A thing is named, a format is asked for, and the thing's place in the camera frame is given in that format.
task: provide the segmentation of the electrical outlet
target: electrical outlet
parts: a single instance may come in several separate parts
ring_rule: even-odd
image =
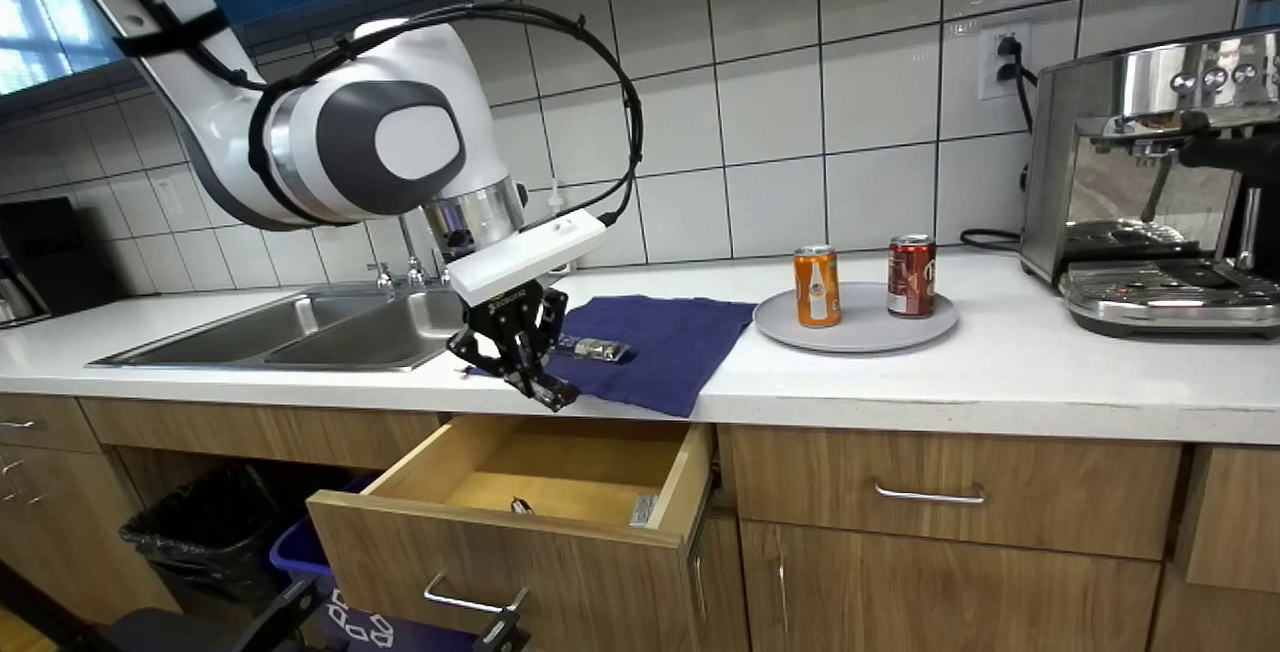
[[[1012,79],[1000,82],[996,73],[1014,58],[1002,58],[996,54],[1000,41],[1005,37],[1016,37],[1023,44],[1023,60],[1027,60],[1032,51],[1032,26],[1029,23],[1001,24],[998,27],[986,27],[978,32],[978,99],[996,100],[1018,95],[1018,86]]]

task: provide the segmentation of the black chair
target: black chair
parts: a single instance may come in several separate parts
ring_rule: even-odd
[[[315,578],[306,578],[242,634],[165,610],[138,610],[100,632],[0,562],[0,605],[65,652],[314,652],[293,639],[320,602]]]

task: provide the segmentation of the soda can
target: soda can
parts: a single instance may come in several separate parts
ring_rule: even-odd
[[[836,247],[808,245],[795,254],[796,314],[805,327],[840,324],[840,275]]]
[[[900,318],[933,314],[938,246],[928,234],[902,234],[888,245],[888,311]]]

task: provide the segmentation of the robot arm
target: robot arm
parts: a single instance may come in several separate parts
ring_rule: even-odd
[[[122,50],[178,110],[196,175],[228,214],[288,231],[421,206],[467,305],[467,328],[449,348],[553,410],[577,397],[543,370],[567,298],[544,291],[536,277],[603,241],[630,201],[643,138],[635,87],[584,20],[495,4],[370,22],[301,73],[269,85],[212,0],[95,1]],[[596,197],[625,187],[616,211],[596,219],[579,205],[525,223],[471,58],[448,26],[471,18],[572,35],[618,74],[631,165]],[[480,352],[476,334],[493,341],[497,357]]]

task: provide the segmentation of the gray plate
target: gray plate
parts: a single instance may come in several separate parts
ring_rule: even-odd
[[[845,282],[840,286],[842,319],[835,327],[812,328],[796,319],[796,296],[780,292],[755,307],[755,327],[769,337],[819,352],[884,352],[901,350],[941,337],[955,327],[960,315],[955,305],[937,296],[933,316],[904,319],[888,314],[888,291],[873,282]]]

